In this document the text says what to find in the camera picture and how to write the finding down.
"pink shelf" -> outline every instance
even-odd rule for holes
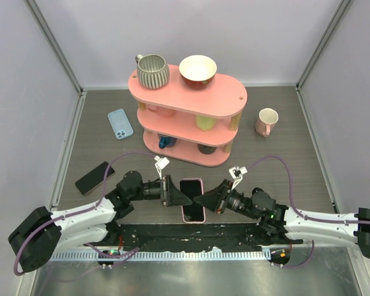
[[[230,118],[218,119],[213,129],[202,131],[196,126],[196,116],[185,112],[177,111],[173,117],[166,118],[149,109],[138,109],[137,117],[146,130],[207,146],[225,145],[237,134],[237,130],[229,130]]]
[[[149,150],[156,154],[166,155],[173,158],[193,162],[206,167],[216,167],[221,165],[229,158],[230,153],[224,153],[222,147],[216,148],[216,151],[210,155],[201,153],[196,143],[184,140],[177,140],[174,147],[160,149],[158,146],[159,138],[155,133],[144,132],[144,143]]]
[[[185,85],[178,66],[169,65],[169,68],[170,81],[160,89],[143,87],[134,71],[128,82],[130,93],[139,102],[213,118],[232,117],[247,102],[244,86],[231,76],[217,73],[205,89],[194,90]]]

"brown bowl exterior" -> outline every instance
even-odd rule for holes
[[[212,81],[212,79],[214,79],[215,74],[212,77],[210,77],[209,79],[203,80],[203,81],[190,80],[190,79],[185,78],[182,74],[181,74],[181,77],[184,80],[185,84],[188,85],[190,88],[192,88],[192,89],[203,89]]]

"mug handle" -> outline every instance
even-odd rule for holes
[[[142,59],[142,55],[138,54],[136,55],[136,63],[138,64],[138,62]]]
[[[164,149],[167,146],[167,139],[161,137],[159,140],[159,148]]]
[[[268,137],[270,135],[270,131],[271,131],[270,126],[266,125],[266,131],[265,131],[265,133],[263,133],[263,136]]]

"table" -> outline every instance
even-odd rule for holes
[[[233,165],[249,165],[260,157],[279,155],[288,163],[294,179],[294,200],[298,208],[316,212],[333,213],[333,208],[321,168],[311,141],[294,87],[247,88],[248,102],[242,112],[239,132],[234,140],[232,153],[226,163],[208,168],[170,159],[163,171],[172,175],[179,186],[182,178],[201,177],[204,191],[217,187],[222,180],[230,178],[228,168]],[[265,107],[275,109],[279,121],[269,138],[259,136],[254,130],[258,113]],[[124,140],[117,140],[111,129],[107,114],[124,109],[134,134]],[[67,170],[59,210],[77,207],[93,202],[102,194],[102,186],[87,196],[81,195],[74,183],[103,161],[130,151],[148,151],[142,141],[143,128],[136,116],[137,103],[128,90],[88,91],[80,124]],[[107,189],[112,190],[123,175],[138,170],[145,181],[158,177],[153,159],[146,156],[130,156],[113,164],[116,173],[108,180]],[[289,184],[284,166],[277,160],[265,160],[245,175],[237,187],[250,196],[254,187],[261,187],[279,204],[289,204]],[[133,202],[135,211],[121,220],[121,223],[182,223],[179,207],[163,208],[158,200]],[[239,223],[249,219],[226,211],[216,215],[207,211],[207,223]]]

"metal floor panel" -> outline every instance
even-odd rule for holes
[[[293,249],[289,263],[302,262],[309,251]],[[318,247],[309,264],[295,269],[272,267],[266,260],[130,261],[113,269],[101,269],[93,261],[49,262],[33,287],[32,296],[42,295],[358,296],[361,292],[346,248]]]

